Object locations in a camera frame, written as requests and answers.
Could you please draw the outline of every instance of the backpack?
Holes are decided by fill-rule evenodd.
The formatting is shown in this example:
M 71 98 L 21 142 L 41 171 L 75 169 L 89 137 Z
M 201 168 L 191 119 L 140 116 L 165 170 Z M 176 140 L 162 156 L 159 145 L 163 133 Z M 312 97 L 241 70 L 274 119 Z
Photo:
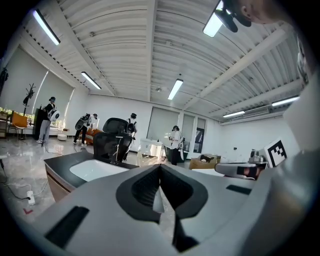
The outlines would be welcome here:
M 133 133 L 136 132 L 136 128 L 135 128 L 136 123 L 137 122 L 132 123 L 130 118 L 129 118 L 128 133 L 133 134 Z

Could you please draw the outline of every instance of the cable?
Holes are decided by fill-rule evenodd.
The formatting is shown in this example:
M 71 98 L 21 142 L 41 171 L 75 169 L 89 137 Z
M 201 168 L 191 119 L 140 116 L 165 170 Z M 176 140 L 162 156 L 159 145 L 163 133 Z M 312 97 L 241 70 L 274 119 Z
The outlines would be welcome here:
M 11 190 L 11 188 L 9 186 L 6 186 L 6 187 L 10 190 L 10 192 L 12 193 L 12 195 L 14 195 L 15 198 L 18 198 L 20 200 L 24 200 L 24 199 L 30 200 L 31 199 L 30 197 L 24 197 L 24 198 L 18 197 L 15 195 L 15 193 Z
M 5 176 L 5 181 L 1 181 L 0 183 L 5 184 L 7 182 L 7 180 L 8 180 L 8 177 L 7 177 L 7 174 L 5 172 L 5 165 L 4 165 L 4 162 L 2 162 L 2 159 L 0 159 L 0 165 L 1 165 L 2 169 L 3 169 L 3 173 L 4 173 L 4 176 Z
M 63 156 L 63 154 L 60 154 L 60 153 L 49 152 L 46 146 L 44 146 L 44 148 L 49 154 L 57 154 L 57 155 Z
M 19 139 L 19 141 L 28 145 L 28 143 L 26 143 L 23 139 Z
M 43 188 L 41 189 L 41 191 L 39 193 L 36 193 L 36 194 L 33 194 L 33 195 L 34 196 L 40 195 L 45 190 L 45 187 L 47 186 L 47 184 L 48 184 L 48 181 L 45 182 L 45 185 L 43 186 Z
M 32 186 L 30 184 L 23 184 L 23 185 L 20 185 L 20 184 L 6 184 L 5 186 L 15 186 L 15 187 L 19 187 L 19 188 L 24 188 L 26 186 L 30 186 L 30 190 L 32 190 Z

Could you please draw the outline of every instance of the sink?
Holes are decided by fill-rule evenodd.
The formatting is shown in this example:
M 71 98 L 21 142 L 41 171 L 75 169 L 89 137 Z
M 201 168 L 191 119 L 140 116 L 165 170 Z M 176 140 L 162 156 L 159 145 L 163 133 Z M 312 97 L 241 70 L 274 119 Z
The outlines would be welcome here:
M 97 160 L 87 160 L 78 163 L 70 168 L 70 172 L 85 180 L 86 182 L 90 182 L 106 176 L 119 174 L 128 170 L 129 169 Z

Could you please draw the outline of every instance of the ceiling light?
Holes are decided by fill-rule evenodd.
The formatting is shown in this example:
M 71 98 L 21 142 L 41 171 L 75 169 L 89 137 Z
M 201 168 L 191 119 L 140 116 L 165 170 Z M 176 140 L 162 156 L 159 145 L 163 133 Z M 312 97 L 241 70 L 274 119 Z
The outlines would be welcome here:
M 218 6 L 215 8 L 213 13 L 211 14 L 209 21 L 206 23 L 206 25 L 203 29 L 203 33 L 205 33 L 206 35 L 208 35 L 211 38 L 213 38 L 216 35 L 216 33 L 218 32 L 218 30 L 220 29 L 220 27 L 223 24 L 221 22 L 221 20 L 218 18 L 218 16 L 215 14 L 215 11 L 217 9 L 221 10 L 223 8 L 223 6 L 224 6 L 223 2 L 220 1 L 220 3 L 218 4 Z
M 235 117 L 235 116 L 239 116 L 239 115 L 243 115 L 245 112 L 244 111 L 240 111 L 240 112 L 236 112 L 236 113 L 232 113 L 232 114 L 226 114 L 223 117 L 224 118 L 230 118 L 230 117 Z
M 171 101 L 175 97 L 176 93 L 179 91 L 179 88 L 182 86 L 183 83 L 184 83 L 184 81 L 181 79 L 177 79 L 175 81 L 174 87 L 172 88 L 172 90 L 170 92 L 168 100 Z
M 294 101 L 298 100 L 299 98 L 300 97 L 293 97 L 293 98 L 287 98 L 287 99 L 284 99 L 284 100 L 281 100 L 278 102 L 274 102 L 274 103 L 272 103 L 272 107 L 276 107 L 276 106 L 280 106 L 280 105 L 287 104 L 290 102 L 294 102 Z
M 57 46 L 60 44 L 59 38 L 56 36 L 56 34 L 52 31 L 48 23 L 46 22 L 45 18 L 42 16 L 41 12 L 37 9 L 33 11 L 33 17 L 36 19 L 36 21 L 39 23 L 41 28 L 44 30 L 44 32 L 50 37 L 50 39 L 53 41 L 53 43 Z
M 86 73 L 86 72 L 81 72 L 81 75 L 85 77 L 94 87 L 97 89 L 101 90 L 101 87 Z

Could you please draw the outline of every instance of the orange chair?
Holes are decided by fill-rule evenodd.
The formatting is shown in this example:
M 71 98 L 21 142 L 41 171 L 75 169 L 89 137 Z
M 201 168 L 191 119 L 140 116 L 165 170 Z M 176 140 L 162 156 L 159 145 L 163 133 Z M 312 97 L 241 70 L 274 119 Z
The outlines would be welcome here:
M 9 130 L 14 129 L 16 133 L 16 137 L 18 139 L 19 130 L 24 130 L 25 128 L 28 127 L 28 124 L 27 124 L 28 118 L 26 116 L 19 115 L 13 111 L 11 115 L 8 115 L 8 119 L 10 119 L 10 124 L 8 126 L 8 133 L 9 133 Z

